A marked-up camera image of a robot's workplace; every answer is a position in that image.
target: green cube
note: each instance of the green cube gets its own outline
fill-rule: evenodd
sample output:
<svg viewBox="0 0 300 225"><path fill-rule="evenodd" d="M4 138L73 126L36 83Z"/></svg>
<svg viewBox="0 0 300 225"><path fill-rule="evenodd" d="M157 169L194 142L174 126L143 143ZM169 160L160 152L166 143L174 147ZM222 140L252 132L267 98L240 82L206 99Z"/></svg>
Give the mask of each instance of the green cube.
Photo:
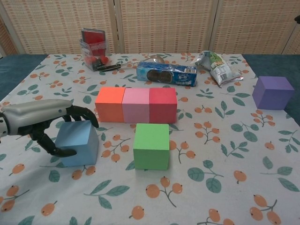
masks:
<svg viewBox="0 0 300 225"><path fill-rule="evenodd" d="M167 170L169 153L168 124L136 125L133 145L136 169Z"/></svg>

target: orange cube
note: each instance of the orange cube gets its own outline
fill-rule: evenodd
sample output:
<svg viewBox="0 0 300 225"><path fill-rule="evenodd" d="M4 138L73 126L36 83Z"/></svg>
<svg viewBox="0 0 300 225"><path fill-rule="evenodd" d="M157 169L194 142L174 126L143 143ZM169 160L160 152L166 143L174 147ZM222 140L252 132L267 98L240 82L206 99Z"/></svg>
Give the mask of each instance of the orange cube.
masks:
<svg viewBox="0 0 300 225"><path fill-rule="evenodd" d="M95 101L101 122L124 123L122 101L125 88L102 87Z"/></svg>

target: table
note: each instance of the table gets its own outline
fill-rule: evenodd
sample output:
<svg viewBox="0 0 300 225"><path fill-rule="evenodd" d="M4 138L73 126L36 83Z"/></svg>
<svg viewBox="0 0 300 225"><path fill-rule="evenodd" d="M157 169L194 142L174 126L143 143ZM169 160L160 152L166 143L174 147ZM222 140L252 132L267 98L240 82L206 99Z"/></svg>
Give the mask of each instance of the table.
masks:
<svg viewBox="0 0 300 225"><path fill-rule="evenodd" d="M161 54L182 65L196 55ZM148 56L110 58L125 63ZM0 224L299 223L299 126L284 111L257 110L254 72L242 55L223 56L243 81L220 89L200 71L196 87L173 86L178 122L169 126L167 171L134 169L135 124L100 123L95 166L65 168L27 136L2 138ZM133 67L91 72L81 55L49 55L0 104L69 99L97 116L94 100L103 86L171 86L138 81ZM54 121L47 134L54 139L62 123ZM103 153L114 148L117 162Z"/></svg>

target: blue cube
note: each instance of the blue cube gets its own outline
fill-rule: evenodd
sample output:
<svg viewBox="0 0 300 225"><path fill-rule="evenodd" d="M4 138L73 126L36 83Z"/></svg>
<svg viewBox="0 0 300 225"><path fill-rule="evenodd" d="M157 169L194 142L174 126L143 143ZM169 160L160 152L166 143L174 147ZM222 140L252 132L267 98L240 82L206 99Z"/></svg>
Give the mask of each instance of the blue cube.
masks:
<svg viewBox="0 0 300 225"><path fill-rule="evenodd" d="M74 149L77 154L61 158L64 166L94 165L99 139L89 120L65 122L57 134L55 145L62 150Z"/></svg>

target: pink cube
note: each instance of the pink cube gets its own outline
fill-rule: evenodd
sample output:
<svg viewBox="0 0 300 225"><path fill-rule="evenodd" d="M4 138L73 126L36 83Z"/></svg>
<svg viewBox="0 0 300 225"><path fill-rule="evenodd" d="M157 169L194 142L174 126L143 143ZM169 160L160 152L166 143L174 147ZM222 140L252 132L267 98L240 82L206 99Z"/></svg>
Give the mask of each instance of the pink cube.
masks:
<svg viewBox="0 0 300 225"><path fill-rule="evenodd" d="M149 88L126 88L122 107L125 123L149 123Z"/></svg>
<svg viewBox="0 0 300 225"><path fill-rule="evenodd" d="M150 88L150 123L175 123L176 113L175 88Z"/></svg>

